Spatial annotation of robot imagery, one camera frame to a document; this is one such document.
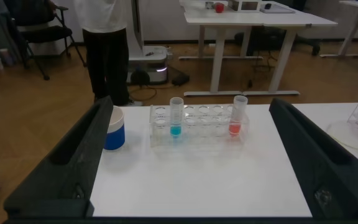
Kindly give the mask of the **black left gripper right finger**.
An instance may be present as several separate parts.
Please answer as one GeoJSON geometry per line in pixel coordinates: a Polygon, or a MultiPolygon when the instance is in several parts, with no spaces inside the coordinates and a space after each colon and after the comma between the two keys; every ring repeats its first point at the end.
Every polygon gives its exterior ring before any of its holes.
{"type": "Polygon", "coordinates": [[[292,104],[269,111],[313,217],[358,218],[358,158],[292,104]]]}

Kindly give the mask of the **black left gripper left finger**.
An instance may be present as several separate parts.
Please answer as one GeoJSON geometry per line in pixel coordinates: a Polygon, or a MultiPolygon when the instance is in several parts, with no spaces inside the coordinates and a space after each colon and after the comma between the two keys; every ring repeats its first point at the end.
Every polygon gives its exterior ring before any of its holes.
{"type": "Polygon", "coordinates": [[[4,202],[10,218],[86,218],[113,103],[98,100],[4,202]]]}

